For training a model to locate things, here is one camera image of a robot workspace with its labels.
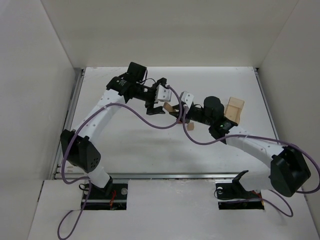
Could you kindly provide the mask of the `long light wood block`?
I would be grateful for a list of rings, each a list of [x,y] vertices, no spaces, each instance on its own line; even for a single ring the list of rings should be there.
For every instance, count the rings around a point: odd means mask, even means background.
[[[177,112],[177,110],[171,106],[168,102],[165,102],[163,104],[163,108],[168,112],[168,113],[174,113],[174,112]]]

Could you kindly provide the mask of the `wooden box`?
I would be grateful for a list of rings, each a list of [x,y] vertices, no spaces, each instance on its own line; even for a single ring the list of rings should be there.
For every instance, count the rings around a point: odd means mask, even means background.
[[[232,122],[239,124],[244,105],[244,100],[235,97],[230,97],[224,110],[224,116]]]

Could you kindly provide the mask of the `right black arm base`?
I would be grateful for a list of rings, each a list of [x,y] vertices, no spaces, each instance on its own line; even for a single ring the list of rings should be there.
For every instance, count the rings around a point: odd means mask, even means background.
[[[246,191],[240,179],[248,170],[242,171],[233,179],[215,181],[214,196],[218,200],[219,210],[264,210],[265,206],[260,192]]]

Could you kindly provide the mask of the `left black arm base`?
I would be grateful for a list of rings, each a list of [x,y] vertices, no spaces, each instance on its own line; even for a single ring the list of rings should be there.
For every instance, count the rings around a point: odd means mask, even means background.
[[[84,210],[92,211],[123,211],[127,209],[128,182],[116,181],[110,189],[104,192],[103,189],[95,185],[89,192],[88,183],[80,183],[79,189],[82,191],[82,200],[80,207]]]

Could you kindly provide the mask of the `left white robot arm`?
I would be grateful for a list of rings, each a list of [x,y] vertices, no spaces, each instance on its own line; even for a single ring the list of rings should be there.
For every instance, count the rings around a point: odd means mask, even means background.
[[[146,114],[151,116],[164,114],[163,108],[155,107],[155,104],[168,103],[172,95],[177,95],[166,78],[157,80],[152,86],[146,86],[147,73],[147,67],[131,62],[125,73],[110,80],[100,100],[84,120],[72,130],[63,130],[60,135],[63,154],[61,169],[65,169],[67,162],[80,168],[85,173],[82,179],[87,180],[89,185],[104,195],[111,192],[113,179],[102,166],[101,154],[95,146],[101,132],[121,108],[128,109],[143,122],[145,121],[128,106],[129,100],[143,101]]]

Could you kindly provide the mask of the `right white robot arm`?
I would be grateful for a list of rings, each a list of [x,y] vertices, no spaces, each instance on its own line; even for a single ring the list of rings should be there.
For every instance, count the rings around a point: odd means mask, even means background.
[[[182,109],[175,105],[170,115],[182,123],[193,121],[207,125],[210,135],[216,141],[242,150],[268,168],[265,173],[244,170],[231,182],[216,184],[224,199],[246,199],[254,191],[260,190],[273,190],[282,196],[291,197],[310,178],[309,167],[296,146],[249,134],[225,116],[225,108],[219,98],[208,96],[203,106],[198,107],[193,102],[193,96],[184,92],[181,101]]]

